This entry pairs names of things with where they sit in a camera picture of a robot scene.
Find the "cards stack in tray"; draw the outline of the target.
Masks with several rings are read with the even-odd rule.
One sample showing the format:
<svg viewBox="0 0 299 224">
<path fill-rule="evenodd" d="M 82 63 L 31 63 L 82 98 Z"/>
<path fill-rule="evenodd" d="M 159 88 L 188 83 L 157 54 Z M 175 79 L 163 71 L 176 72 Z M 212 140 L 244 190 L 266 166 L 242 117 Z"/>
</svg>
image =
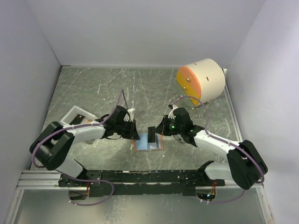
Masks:
<svg viewBox="0 0 299 224">
<path fill-rule="evenodd" d="M 91 123 L 93 120 L 88 119 L 86 116 L 77 114 L 74 119 L 70 122 L 70 125 L 79 125 L 79 124 L 86 124 Z"/>
</svg>

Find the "cream round drawer cabinet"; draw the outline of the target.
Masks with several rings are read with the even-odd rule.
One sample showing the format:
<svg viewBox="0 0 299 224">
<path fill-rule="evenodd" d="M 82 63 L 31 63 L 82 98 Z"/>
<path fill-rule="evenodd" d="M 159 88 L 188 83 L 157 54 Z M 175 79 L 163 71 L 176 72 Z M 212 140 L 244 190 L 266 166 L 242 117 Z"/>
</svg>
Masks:
<svg viewBox="0 0 299 224">
<path fill-rule="evenodd" d="M 212 59 L 207 58 L 190 63 L 178 69 L 176 75 L 179 94 L 188 107 L 197 107 L 219 97 L 225 89 L 225 75 L 222 68 Z"/>
</svg>

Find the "brown leather card holder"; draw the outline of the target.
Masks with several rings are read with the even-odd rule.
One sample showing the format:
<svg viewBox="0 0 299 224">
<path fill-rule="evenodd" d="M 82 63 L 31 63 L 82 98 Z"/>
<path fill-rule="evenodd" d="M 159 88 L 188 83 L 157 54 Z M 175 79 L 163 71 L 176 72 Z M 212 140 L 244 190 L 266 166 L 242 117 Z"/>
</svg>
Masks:
<svg viewBox="0 0 299 224">
<path fill-rule="evenodd" d="M 139 134 L 140 139 L 134 140 L 132 142 L 132 149 L 136 152 L 147 152 L 147 151 L 157 151 L 164 150 L 164 142 L 162 135 L 155 134 L 155 142 L 148 142 L 148 134 Z"/>
</svg>

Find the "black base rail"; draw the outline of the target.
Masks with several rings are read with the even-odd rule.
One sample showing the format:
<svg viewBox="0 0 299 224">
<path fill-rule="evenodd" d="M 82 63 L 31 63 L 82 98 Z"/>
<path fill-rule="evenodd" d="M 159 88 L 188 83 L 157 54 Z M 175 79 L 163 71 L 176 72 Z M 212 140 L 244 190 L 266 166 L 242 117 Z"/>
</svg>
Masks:
<svg viewBox="0 0 299 224">
<path fill-rule="evenodd" d="M 77 180 L 62 174 L 58 181 L 59 187 L 84 188 L 89 190 L 90 197 L 108 196 L 111 185 L 114 186 L 113 195 L 159 195 L 182 194 L 195 196 L 196 189 L 205 187 L 210 189 L 224 186 L 222 179 L 211 180 L 200 169 L 188 170 L 85 170 Z"/>
</svg>

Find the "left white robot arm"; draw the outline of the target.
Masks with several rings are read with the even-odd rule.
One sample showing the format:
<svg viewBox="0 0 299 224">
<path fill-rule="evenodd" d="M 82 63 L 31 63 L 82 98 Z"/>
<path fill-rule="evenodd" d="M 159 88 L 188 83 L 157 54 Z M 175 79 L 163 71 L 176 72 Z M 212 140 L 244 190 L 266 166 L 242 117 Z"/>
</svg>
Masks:
<svg viewBox="0 0 299 224">
<path fill-rule="evenodd" d="M 47 170 L 69 177 L 76 186 L 87 181 L 87 169 L 68 154 L 73 145 L 97 139 L 139 140 L 134 119 L 135 109 L 116 106 L 110 114 L 89 123 L 63 126 L 50 123 L 30 146 L 32 162 L 39 161 Z"/>
</svg>

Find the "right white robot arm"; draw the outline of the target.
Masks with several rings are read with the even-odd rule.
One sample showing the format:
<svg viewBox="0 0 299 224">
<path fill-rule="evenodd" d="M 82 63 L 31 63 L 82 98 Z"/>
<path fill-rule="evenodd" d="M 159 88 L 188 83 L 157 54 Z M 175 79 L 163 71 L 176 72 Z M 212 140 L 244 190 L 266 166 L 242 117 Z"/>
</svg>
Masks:
<svg viewBox="0 0 299 224">
<path fill-rule="evenodd" d="M 242 189 L 248 190 L 264 180 L 268 167 L 249 140 L 237 142 L 213 135 L 204 127 L 195 125 L 185 108 L 175 108 L 164 115 L 155 132 L 164 136 L 179 135 L 187 144 L 202 147 L 227 159 L 226 164 L 207 162 L 200 167 L 198 180 L 209 185 L 216 179 L 234 181 Z"/>
</svg>

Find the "white card tray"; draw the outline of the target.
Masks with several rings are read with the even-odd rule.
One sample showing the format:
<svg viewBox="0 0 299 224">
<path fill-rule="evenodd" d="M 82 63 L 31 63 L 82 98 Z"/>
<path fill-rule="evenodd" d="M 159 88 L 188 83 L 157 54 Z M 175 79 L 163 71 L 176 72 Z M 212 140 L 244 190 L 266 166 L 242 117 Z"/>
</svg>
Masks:
<svg viewBox="0 0 299 224">
<path fill-rule="evenodd" d="M 74 105 L 67 114 L 60 120 L 60 123 L 63 126 L 71 126 L 71 125 L 80 125 L 91 123 L 95 121 L 98 117 L 94 114 L 82 109 Z"/>
</svg>

